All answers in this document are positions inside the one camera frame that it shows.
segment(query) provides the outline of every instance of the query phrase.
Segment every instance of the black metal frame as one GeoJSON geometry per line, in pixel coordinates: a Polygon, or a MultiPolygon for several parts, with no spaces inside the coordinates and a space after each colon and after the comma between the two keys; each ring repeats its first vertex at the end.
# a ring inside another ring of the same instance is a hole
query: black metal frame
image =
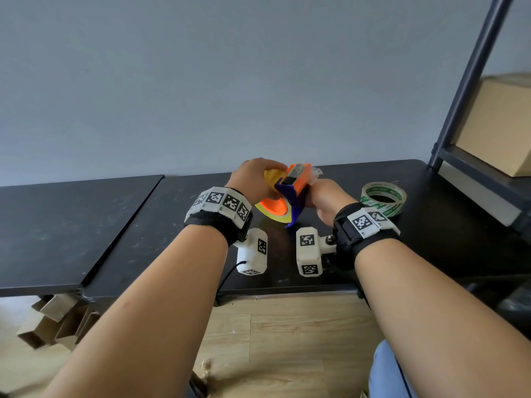
{"type": "Polygon", "coordinates": [[[522,212],[512,227],[524,239],[531,240],[531,177],[510,177],[461,148],[451,145],[513,1],[492,0],[439,138],[433,146],[428,165],[439,171],[442,162],[446,161],[521,209],[522,212]]]}

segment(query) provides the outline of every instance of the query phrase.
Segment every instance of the gray wall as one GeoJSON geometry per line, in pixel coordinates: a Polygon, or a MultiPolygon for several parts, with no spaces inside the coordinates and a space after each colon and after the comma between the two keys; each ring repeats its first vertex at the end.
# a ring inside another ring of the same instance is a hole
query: gray wall
{"type": "MultiPolygon", "coordinates": [[[[427,160],[490,0],[0,0],[0,185],[427,160]]],[[[487,72],[531,70],[516,0],[487,72]]]]}

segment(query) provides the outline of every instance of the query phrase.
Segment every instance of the forearm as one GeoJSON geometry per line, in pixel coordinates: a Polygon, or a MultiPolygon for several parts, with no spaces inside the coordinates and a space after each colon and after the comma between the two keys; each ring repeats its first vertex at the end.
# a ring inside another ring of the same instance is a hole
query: forearm
{"type": "Polygon", "coordinates": [[[87,334],[43,397],[180,396],[227,249],[213,227],[186,227],[87,334]]]}
{"type": "Polygon", "coordinates": [[[531,391],[531,343],[401,242],[369,245],[355,267],[419,395],[520,397],[531,391]]]}

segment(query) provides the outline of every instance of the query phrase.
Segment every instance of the green printed tape roll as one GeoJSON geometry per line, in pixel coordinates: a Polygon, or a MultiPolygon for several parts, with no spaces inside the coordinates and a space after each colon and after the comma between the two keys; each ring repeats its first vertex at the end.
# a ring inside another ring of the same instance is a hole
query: green printed tape roll
{"type": "Polygon", "coordinates": [[[386,217],[396,216],[402,212],[402,207],[406,202],[406,192],[393,183],[373,182],[362,187],[362,204],[372,206],[384,214],[386,217]],[[382,195],[394,202],[383,203],[371,198],[374,195],[382,195]]]}

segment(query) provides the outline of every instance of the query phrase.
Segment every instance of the black table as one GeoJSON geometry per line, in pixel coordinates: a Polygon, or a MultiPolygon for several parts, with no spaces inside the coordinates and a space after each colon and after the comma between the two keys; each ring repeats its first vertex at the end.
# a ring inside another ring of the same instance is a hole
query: black table
{"type": "Polygon", "coordinates": [[[79,291],[162,178],[0,187],[0,297],[79,291]]]}
{"type": "MultiPolygon", "coordinates": [[[[461,282],[518,280],[531,276],[531,247],[501,225],[468,197],[418,160],[355,163],[321,167],[324,177],[336,180],[348,193],[360,196],[371,181],[395,182],[408,194],[403,212],[394,219],[405,244],[448,276],[461,282]]],[[[167,177],[161,180],[142,210],[122,234],[93,281],[84,288],[90,301],[113,301],[182,230],[186,211],[196,196],[211,186],[222,186],[229,173],[167,177]]],[[[234,272],[221,294],[276,294],[350,290],[348,277],[326,266],[319,277],[305,278],[295,264],[295,232],[316,227],[331,233],[305,210],[291,229],[253,210],[251,227],[269,238],[265,274],[245,276],[234,272]]],[[[236,263],[235,247],[223,275],[236,263]]]]}

